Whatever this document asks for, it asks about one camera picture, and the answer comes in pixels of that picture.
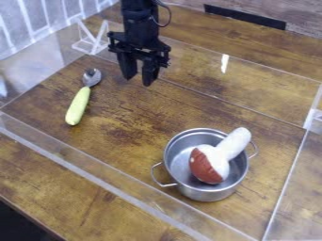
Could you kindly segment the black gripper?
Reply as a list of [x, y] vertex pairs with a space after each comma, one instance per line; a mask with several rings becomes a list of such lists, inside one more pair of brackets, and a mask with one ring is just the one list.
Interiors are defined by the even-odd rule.
[[157, 79], [160, 67], [169, 66], [171, 47], [159, 39], [151, 40], [143, 46], [136, 45], [125, 40], [122, 32], [109, 31], [109, 51], [117, 54], [117, 64], [122, 77], [129, 80], [137, 74], [137, 61], [143, 60], [141, 66], [141, 83], [149, 87]]

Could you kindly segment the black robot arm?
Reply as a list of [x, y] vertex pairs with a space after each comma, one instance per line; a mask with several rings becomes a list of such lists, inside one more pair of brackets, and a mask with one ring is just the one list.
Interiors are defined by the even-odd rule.
[[141, 61], [141, 83], [148, 87], [159, 77], [160, 68], [168, 66], [171, 47], [159, 39], [161, 27], [159, 7], [171, 11], [161, 0], [120, 0], [122, 32], [109, 31], [108, 50], [117, 55], [122, 77], [129, 80], [137, 74]]

